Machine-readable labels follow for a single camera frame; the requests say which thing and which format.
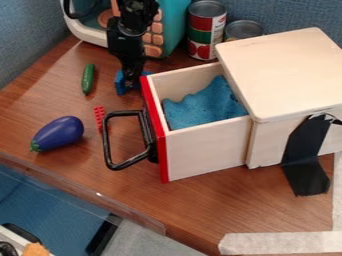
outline blue towel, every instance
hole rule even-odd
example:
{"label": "blue towel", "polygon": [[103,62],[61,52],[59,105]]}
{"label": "blue towel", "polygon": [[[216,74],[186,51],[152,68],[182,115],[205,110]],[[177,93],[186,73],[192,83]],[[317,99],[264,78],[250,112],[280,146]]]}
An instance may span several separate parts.
{"label": "blue towel", "polygon": [[223,76],[215,77],[208,87],[186,95],[181,102],[164,99],[162,104],[171,130],[248,114]]}

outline blue cloth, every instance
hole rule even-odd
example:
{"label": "blue cloth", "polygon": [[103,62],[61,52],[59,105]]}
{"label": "blue cloth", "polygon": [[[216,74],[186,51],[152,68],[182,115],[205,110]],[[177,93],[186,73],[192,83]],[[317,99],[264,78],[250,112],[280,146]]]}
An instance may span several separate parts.
{"label": "blue cloth", "polygon": [[54,255],[87,256],[86,247],[108,214],[0,165],[0,225],[25,229]]}
{"label": "blue cloth", "polygon": [[162,104],[171,130],[248,114],[223,76],[217,76],[207,88],[185,96],[181,102],[165,99]]}

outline wooden desk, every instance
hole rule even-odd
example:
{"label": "wooden desk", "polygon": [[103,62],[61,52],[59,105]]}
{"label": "wooden desk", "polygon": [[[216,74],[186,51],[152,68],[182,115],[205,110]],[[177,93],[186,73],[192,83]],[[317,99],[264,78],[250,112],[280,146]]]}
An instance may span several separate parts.
{"label": "wooden desk", "polygon": [[[80,79],[87,63],[96,64],[98,76],[97,88],[85,97]],[[201,63],[178,49],[168,59],[148,61],[146,69],[162,72]],[[137,91],[116,96],[113,77],[119,68],[105,49],[74,37],[37,61],[0,93],[0,161],[210,255],[218,254],[217,245],[228,232],[331,230],[331,192],[296,198],[278,166],[252,171],[243,166],[164,185],[158,165],[147,160],[124,171],[108,170],[93,107],[142,107]],[[64,115],[82,119],[84,140],[31,153],[34,134]],[[143,148],[133,118],[118,121],[111,133],[117,160]],[[321,160],[331,175],[332,156]]]}

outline eggplant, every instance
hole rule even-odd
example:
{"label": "eggplant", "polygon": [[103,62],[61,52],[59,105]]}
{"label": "eggplant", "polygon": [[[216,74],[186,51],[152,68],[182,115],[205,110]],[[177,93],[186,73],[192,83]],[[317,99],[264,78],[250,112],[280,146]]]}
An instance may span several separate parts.
{"label": "eggplant", "polygon": [[31,141],[30,151],[42,152],[79,141],[84,133],[82,121],[75,116],[63,116],[45,125]]}

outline red lego brick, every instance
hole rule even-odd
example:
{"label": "red lego brick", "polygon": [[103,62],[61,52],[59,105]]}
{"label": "red lego brick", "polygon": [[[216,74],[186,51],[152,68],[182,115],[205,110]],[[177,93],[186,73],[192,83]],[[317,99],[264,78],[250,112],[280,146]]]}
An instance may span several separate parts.
{"label": "red lego brick", "polygon": [[96,119],[96,126],[99,132],[102,132],[102,119],[105,115],[104,107],[98,106],[94,107],[95,119]]}

